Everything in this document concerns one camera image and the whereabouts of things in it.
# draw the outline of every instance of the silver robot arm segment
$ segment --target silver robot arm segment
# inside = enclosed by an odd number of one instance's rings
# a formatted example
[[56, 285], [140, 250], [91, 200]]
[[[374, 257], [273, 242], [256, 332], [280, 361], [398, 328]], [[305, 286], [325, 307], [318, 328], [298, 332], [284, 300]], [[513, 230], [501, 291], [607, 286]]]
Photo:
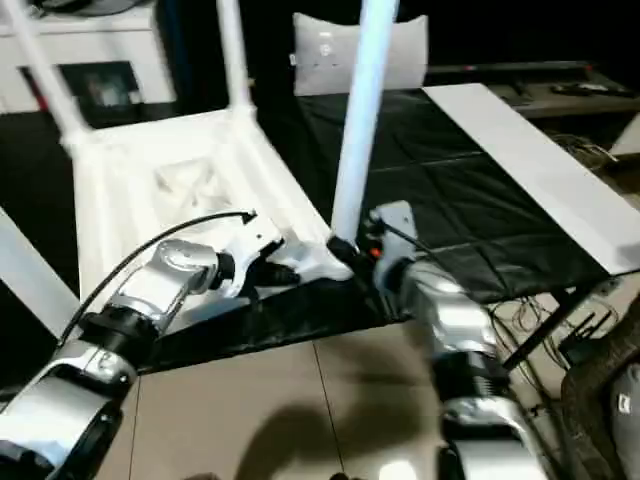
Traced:
[[428, 338], [428, 364], [441, 401], [441, 433], [447, 443], [439, 453], [438, 478], [546, 479], [512, 400], [488, 312], [449, 273], [398, 235], [399, 231], [416, 238], [407, 202], [374, 210], [372, 225], [376, 223], [382, 232], [382, 256], [374, 282], [396, 310], [424, 327]]
[[0, 413], [2, 478], [93, 478], [154, 341], [188, 295], [231, 281], [234, 270], [232, 257], [211, 247], [160, 243]]

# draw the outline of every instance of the wire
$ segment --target wire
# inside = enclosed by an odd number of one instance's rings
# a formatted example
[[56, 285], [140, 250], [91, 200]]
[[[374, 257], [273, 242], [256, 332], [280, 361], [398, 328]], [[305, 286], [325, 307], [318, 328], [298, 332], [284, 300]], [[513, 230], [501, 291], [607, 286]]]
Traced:
[[410, 237], [409, 235], [404, 233], [402, 230], [399, 230], [396, 227], [393, 227], [393, 226], [389, 225], [387, 222], [384, 222], [382, 220], [377, 220], [377, 222], [379, 222], [382, 226], [384, 226], [384, 228], [386, 230], [389, 230], [391, 233], [393, 233], [394, 235], [397, 235], [398, 237], [402, 238], [404, 241], [409, 242], [411, 245], [416, 247], [418, 250], [420, 250], [423, 253], [426, 253], [434, 261], [439, 263], [438, 259], [435, 258], [433, 252], [431, 251], [431, 248], [429, 248], [429, 246], [426, 243], [421, 242], [417, 238]]
[[[494, 329], [495, 329], [495, 325], [496, 324], [500, 326], [500, 328], [504, 331], [504, 333], [509, 338], [509, 341], [512, 343], [514, 348], [517, 348], [519, 346], [519, 342], [516, 339], [516, 337], [513, 334], [513, 332], [511, 332], [511, 330], [507, 327], [507, 325], [504, 323], [504, 321], [501, 318], [499, 318], [497, 315], [495, 315], [493, 312], [491, 312], [491, 321], [492, 321], [492, 324], [494, 325]], [[503, 344], [505, 344], [504, 339], [502, 339], [502, 337], [500, 336], [500, 333], [498, 332], [498, 330], [497, 329], [495, 329], [495, 330], [496, 330], [496, 335], [498, 336], [498, 339]], [[525, 373], [525, 370], [522, 367], [522, 364], [524, 364], [527, 367], [528, 373]], [[573, 472], [572, 472], [573, 468], [572, 468], [571, 459], [570, 459], [570, 456], [569, 456], [569, 446], [567, 444], [567, 440], [566, 440], [566, 437], [565, 437], [564, 432], [563, 432], [562, 420], [558, 416], [558, 413], [556, 412], [556, 410], [553, 407], [553, 399], [551, 398], [551, 394], [549, 393], [547, 388], [542, 383], [542, 380], [540, 380], [540, 376], [538, 375], [537, 370], [534, 368], [533, 364], [529, 361], [528, 358], [525, 358], [518, 368], [522, 372], [523, 377], [525, 378], [525, 380], [538, 393], [538, 396], [540, 397], [540, 400], [542, 401], [543, 409], [546, 410], [547, 413], [549, 414], [549, 420], [551, 421], [551, 424], [554, 427], [556, 436], [558, 438], [558, 443], [559, 443], [560, 448], [562, 450], [562, 459], [563, 459], [562, 464], [560, 462], [558, 462], [553, 457], [553, 455], [551, 455], [551, 451], [552, 450], [549, 447], [548, 443], [542, 437], [542, 435], [539, 432], [539, 430], [537, 429], [537, 427], [533, 424], [533, 421], [531, 421], [529, 416], [526, 415], [527, 412], [524, 409], [524, 407], [522, 407], [520, 402], [518, 402], [520, 404], [522, 412], [524, 414], [523, 417], [524, 417], [525, 421], [527, 421], [527, 424], [528, 424], [529, 428], [535, 433], [535, 435], [537, 437], [537, 440], [538, 440], [538, 443], [540, 444], [542, 449], [545, 451], [545, 456], [547, 456], [547, 459], [548, 459], [549, 463], [552, 465], [552, 467], [553, 467], [555, 473], [557, 474], [558, 478], [574, 479], [575, 476], [573, 475]]]
[[194, 225], [199, 225], [201, 223], [209, 222], [211, 220], [219, 220], [222, 218], [229, 218], [229, 217], [242, 217], [243, 220], [246, 221], [250, 219], [252, 216], [253, 214], [248, 212], [213, 213], [211, 215], [205, 215], [202, 217], [194, 218], [192, 220], [175, 225], [165, 230], [164, 232], [159, 233], [158, 235], [153, 237], [151, 240], [144, 242], [142, 245], [136, 248], [133, 252], [127, 255], [118, 265], [116, 265], [116, 267], [113, 270], [111, 270], [111, 272], [104, 278], [104, 280], [102, 280], [98, 284], [98, 286], [94, 288], [89, 295], [87, 295], [87, 298], [85, 298], [84, 301], [80, 304], [80, 306], [78, 307], [78, 310], [76, 310], [76, 313], [74, 313], [73, 317], [71, 317], [71, 321], [67, 324], [64, 331], [62, 332], [62, 335], [60, 335], [60, 340], [58, 340], [58, 348], [62, 347], [66, 343], [66, 341], [69, 339], [69, 335], [71, 335], [71, 332], [78, 325], [78, 323], [80, 322], [80, 319], [85, 314], [85, 312], [87, 311], [91, 303], [96, 299], [96, 297], [100, 295], [100, 293], [102, 293], [102, 291], [106, 288], [106, 286], [109, 285], [109, 283], [111, 283], [111, 281], [122, 270], [124, 270], [133, 260], [135, 260], [137, 256], [139, 256], [147, 248], [159, 242], [160, 240], [167, 238], [169, 235], [173, 235], [176, 232], [192, 227]]

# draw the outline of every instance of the table leg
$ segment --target table leg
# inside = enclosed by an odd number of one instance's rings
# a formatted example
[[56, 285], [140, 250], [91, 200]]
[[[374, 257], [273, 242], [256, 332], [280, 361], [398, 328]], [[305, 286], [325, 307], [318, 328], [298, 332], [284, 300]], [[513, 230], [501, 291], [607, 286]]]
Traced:
[[502, 364], [508, 371], [516, 368], [573, 312], [589, 295], [595, 285], [576, 287], [572, 293], [554, 295], [558, 308], [520, 345]]

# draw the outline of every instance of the tiled floor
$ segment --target tiled floor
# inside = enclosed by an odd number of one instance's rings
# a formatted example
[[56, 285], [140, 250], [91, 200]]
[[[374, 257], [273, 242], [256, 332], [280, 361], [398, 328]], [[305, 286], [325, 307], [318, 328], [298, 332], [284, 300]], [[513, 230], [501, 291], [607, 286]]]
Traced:
[[[623, 314], [638, 290], [630, 276], [608, 301]], [[575, 318], [589, 308], [598, 306]], [[371, 480], [397, 460], [436, 478], [438, 403], [423, 339], [409, 322], [143, 377], [99, 478], [328, 480], [344, 470]], [[533, 361], [557, 394], [562, 371], [541, 349]], [[535, 405], [519, 372], [514, 380]], [[549, 421], [536, 424], [556, 447]]]

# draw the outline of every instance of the dark wall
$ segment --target dark wall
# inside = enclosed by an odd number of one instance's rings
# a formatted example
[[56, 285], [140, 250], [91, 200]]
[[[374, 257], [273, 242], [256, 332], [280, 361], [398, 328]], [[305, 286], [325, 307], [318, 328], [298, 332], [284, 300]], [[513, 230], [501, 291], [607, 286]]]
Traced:
[[[357, 0], [240, 0], [252, 88], [258, 106], [292, 95], [295, 51], [293, 12], [340, 24], [356, 24]], [[453, 13], [436, 12], [430, 2], [402, 0], [398, 20], [429, 14], [430, 65], [590, 60], [606, 63], [615, 75], [637, 78], [635, 16], [617, 11], [533, 10], [466, 5]], [[185, 112], [224, 108], [224, 64], [213, 0], [160, 0], [159, 20], [172, 76]]]

